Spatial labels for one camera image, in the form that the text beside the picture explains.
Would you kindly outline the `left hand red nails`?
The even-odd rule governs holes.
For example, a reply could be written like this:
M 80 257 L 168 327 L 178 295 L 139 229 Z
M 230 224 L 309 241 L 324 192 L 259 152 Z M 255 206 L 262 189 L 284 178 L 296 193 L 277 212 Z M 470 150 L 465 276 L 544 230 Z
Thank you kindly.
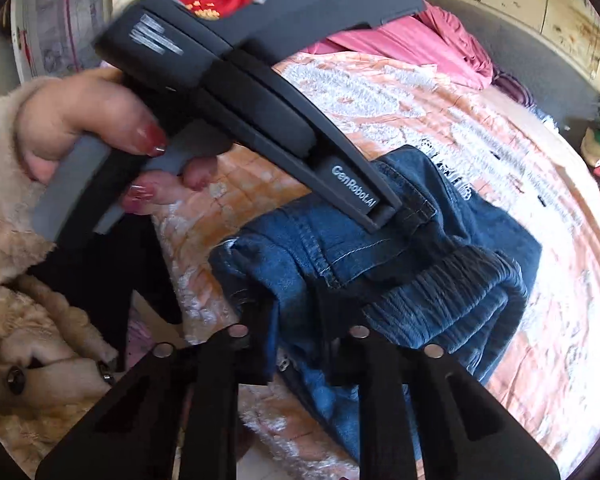
M 115 68 L 86 70 L 43 82 L 20 107 L 15 133 L 23 168 L 30 178 L 48 183 L 83 133 L 136 156 L 158 157 L 168 138 L 158 120 Z M 154 214 L 161 206 L 201 191 L 218 171 L 214 157 L 190 160 L 177 177 L 161 171 L 141 174 L 121 197 L 129 214 Z

